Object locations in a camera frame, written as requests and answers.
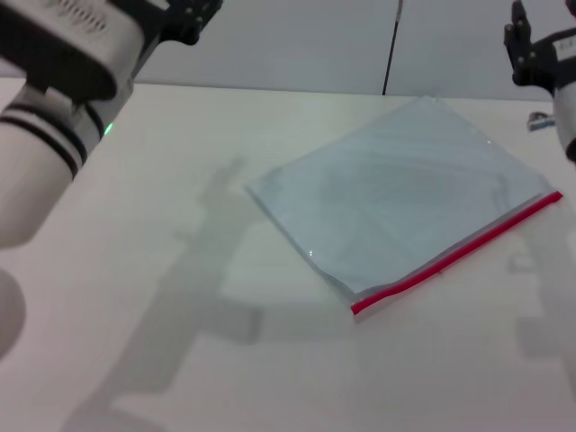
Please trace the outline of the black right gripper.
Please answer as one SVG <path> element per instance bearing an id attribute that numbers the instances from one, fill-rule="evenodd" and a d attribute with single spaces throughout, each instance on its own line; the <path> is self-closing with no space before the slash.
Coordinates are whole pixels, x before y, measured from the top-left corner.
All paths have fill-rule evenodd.
<path id="1" fill-rule="evenodd" d="M 511 4 L 504 45 L 517 86 L 536 86 L 550 95 L 575 82 L 575 29 L 558 31 L 532 44 L 531 25 L 521 1 Z"/>

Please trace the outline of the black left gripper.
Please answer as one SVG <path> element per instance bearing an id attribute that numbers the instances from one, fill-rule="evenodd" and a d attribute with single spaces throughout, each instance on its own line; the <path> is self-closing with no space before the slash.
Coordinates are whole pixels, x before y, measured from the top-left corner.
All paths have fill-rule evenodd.
<path id="1" fill-rule="evenodd" d="M 138 1 L 135 17 L 143 30 L 144 44 L 131 79 L 136 78 L 159 44 L 167 41 L 196 44 L 222 4 L 222 0 L 167 1 L 167 7 L 162 8 L 150 1 Z"/>

